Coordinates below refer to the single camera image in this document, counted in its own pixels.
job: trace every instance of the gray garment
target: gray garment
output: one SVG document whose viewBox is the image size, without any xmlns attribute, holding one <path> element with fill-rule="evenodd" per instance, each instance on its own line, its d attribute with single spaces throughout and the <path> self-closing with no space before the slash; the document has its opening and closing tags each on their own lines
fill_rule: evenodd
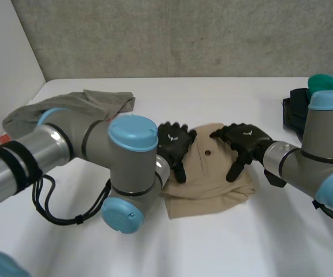
<svg viewBox="0 0 333 277">
<path fill-rule="evenodd" d="M 51 108 L 73 111 L 107 120 L 117 113 L 133 111 L 136 98 L 131 92 L 100 92 L 83 90 L 48 98 L 37 104 L 20 107 L 2 122 L 3 129 L 13 139 L 34 130 L 42 114 Z"/>
</svg>

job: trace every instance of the white tabletop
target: white tabletop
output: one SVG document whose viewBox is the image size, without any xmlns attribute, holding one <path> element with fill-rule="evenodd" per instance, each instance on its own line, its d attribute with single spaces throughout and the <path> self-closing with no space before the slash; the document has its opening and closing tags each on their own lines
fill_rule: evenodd
<svg viewBox="0 0 333 277">
<path fill-rule="evenodd" d="M 131 91 L 133 114 L 156 124 L 179 121 L 252 123 L 275 140 L 299 145 L 282 128 L 282 99 L 306 78 L 128 78 L 54 80 L 33 102 L 93 89 Z M 31 188 L 0 204 L 0 251 L 32 276 L 333 276 L 333 221 L 290 185 L 272 187 L 259 163 L 249 166 L 256 194 L 228 211 L 169 220 L 162 199 L 135 234 L 117 233 L 98 214 L 59 227 L 35 210 Z M 108 169 L 75 159 L 50 173 L 57 181 L 57 217 L 85 212 L 109 178 Z"/>
</svg>

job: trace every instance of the beige shirt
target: beige shirt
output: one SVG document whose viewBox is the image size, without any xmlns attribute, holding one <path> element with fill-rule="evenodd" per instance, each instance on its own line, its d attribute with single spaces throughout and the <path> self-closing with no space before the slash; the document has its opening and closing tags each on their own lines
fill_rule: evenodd
<svg viewBox="0 0 333 277">
<path fill-rule="evenodd" d="M 183 159 L 187 182 L 179 184 L 171 173 L 162 191 L 170 219 L 221 212 L 255 193 L 246 169 L 233 183 L 225 179 L 237 153 L 221 140 L 209 137 L 223 126 L 213 123 L 195 129 L 196 140 Z"/>
</svg>

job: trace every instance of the robotic arm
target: robotic arm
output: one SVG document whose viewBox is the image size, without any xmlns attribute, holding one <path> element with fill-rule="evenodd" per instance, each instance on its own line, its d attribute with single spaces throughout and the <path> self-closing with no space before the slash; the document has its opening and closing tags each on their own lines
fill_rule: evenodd
<svg viewBox="0 0 333 277">
<path fill-rule="evenodd" d="M 34 132 L 0 145 L 0 202 L 54 167 L 81 158 L 111 170 L 111 193 L 103 202 L 102 218 L 114 230 L 134 233 L 145 221 L 170 169 L 185 181 L 181 159 L 196 137 L 195 131 L 187 132 L 186 125 L 167 122 L 159 128 L 136 115 L 109 123 L 70 110 L 49 110 Z"/>
<path fill-rule="evenodd" d="M 258 127 L 232 124 L 213 132 L 238 152 L 227 174 L 235 180 L 245 164 L 258 160 L 269 183 L 286 183 L 314 198 L 316 208 L 333 208 L 333 91 L 316 92 L 309 105 L 301 148 L 274 141 Z"/>
</svg>

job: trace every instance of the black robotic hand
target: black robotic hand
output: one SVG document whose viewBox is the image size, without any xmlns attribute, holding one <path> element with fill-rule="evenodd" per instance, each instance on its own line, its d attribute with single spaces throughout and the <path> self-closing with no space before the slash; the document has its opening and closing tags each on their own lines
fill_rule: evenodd
<svg viewBox="0 0 333 277">
<path fill-rule="evenodd" d="M 180 127 L 177 122 L 173 125 L 170 122 L 166 122 L 159 126 L 157 154 L 168 162 L 170 168 L 174 170 L 175 178 L 179 183 L 186 182 L 182 159 L 196 136 L 195 130 L 188 132 L 187 125 Z"/>
<path fill-rule="evenodd" d="M 231 165 L 226 175 L 228 182 L 235 181 L 244 166 L 251 164 L 253 160 L 258 160 L 262 164 L 267 147 L 274 143 L 274 140 L 261 129 L 244 123 L 224 126 L 211 133 L 210 137 L 221 139 L 223 142 L 228 143 L 232 150 L 238 152 L 237 160 Z"/>
</svg>

